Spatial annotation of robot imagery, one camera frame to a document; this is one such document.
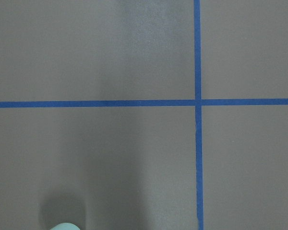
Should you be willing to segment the green plastic cup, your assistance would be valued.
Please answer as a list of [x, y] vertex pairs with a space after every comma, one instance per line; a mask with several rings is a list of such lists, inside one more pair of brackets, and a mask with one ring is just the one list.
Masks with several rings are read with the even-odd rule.
[[66, 222], [66, 223], [60, 223], [51, 228], [50, 230], [80, 230], [80, 228], [73, 223]]

